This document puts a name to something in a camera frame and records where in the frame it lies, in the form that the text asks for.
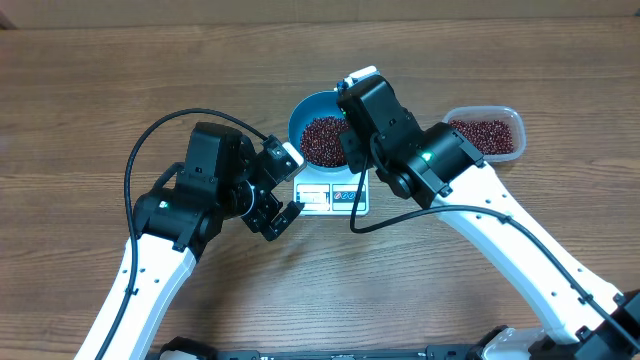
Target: wood grain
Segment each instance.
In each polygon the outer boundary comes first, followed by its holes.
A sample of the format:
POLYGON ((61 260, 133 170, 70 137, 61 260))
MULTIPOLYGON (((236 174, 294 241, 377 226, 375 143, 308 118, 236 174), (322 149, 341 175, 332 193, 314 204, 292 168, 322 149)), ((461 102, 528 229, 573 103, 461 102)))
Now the wood grain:
POLYGON ((19 29, 633 16, 637 0, 0 0, 19 29))
MULTIPOLYGON (((640 287, 640 22, 634 18, 187 26, 0 33, 0 359, 68 359, 127 236, 122 173, 164 114, 210 107, 286 138, 295 105, 376 64, 423 127, 504 104, 528 147, 498 172, 580 261, 640 287)), ((132 191, 184 158, 196 120, 142 148, 132 191)), ((372 181, 374 223, 416 208, 372 181)), ((291 185, 278 188, 290 198, 291 185)), ((267 243, 225 223, 171 305, 174 336, 221 349, 419 348, 538 324, 467 241, 434 218, 367 236, 297 220, 267 243)))

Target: plastic container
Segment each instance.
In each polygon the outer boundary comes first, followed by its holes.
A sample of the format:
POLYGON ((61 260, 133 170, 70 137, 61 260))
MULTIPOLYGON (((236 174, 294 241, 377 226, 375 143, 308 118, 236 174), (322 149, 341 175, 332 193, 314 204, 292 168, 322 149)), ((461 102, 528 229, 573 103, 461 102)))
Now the plastic container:
POLYGON ((444 117, 442 122, 449 123, 451 120, 465 122, 500 120, 509 126, 513 137, 514 152, 511 154, 485 155, 484 159, 490 163, 513 161, 519 158, 527 147, 527 135, 524 123, 518 113, 506 106, 465 106, 455 108, 444 117))

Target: scale platform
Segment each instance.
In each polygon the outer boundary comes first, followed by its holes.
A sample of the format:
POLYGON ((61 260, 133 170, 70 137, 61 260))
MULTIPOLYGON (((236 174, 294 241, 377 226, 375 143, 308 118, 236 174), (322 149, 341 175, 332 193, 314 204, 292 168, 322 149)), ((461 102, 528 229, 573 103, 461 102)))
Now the scale platform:
MULTIPOLYGON (((347 166, 331 169, 307 165, 293 182, 293 198, 304 203, 302 216, 351 215, 360 174, 347 166)), ((356 215, 369 213, 369 172, 365 174, 356 215)))

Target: green led light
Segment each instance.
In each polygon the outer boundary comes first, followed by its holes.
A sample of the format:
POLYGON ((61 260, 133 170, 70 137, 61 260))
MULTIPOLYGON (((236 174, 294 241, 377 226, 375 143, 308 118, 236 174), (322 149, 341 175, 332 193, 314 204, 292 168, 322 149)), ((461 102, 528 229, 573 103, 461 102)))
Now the green led light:
POLYGON ((420 155, 420 157, 422 157, 422 159, 424 159, 424 161, 428 162, 433 157, 433 154, 432 153, 422 153, 422 155, 420 155))

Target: red beans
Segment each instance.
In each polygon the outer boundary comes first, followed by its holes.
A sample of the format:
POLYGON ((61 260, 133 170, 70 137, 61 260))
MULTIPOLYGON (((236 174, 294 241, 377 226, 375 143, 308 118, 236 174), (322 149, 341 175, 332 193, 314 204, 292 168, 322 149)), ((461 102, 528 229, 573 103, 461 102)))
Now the red beans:
POLYGON ((451 120, 449 125, 460 131, 484 155, 511 154, 515 151, 509 125, 500 120, 451 120))
POLYGON ((340 134, 349 130, 344 119, 335 116, 313 119, 302 132, 300 150, 304 158, 318 166, 338 167, 347 164, 340 134))

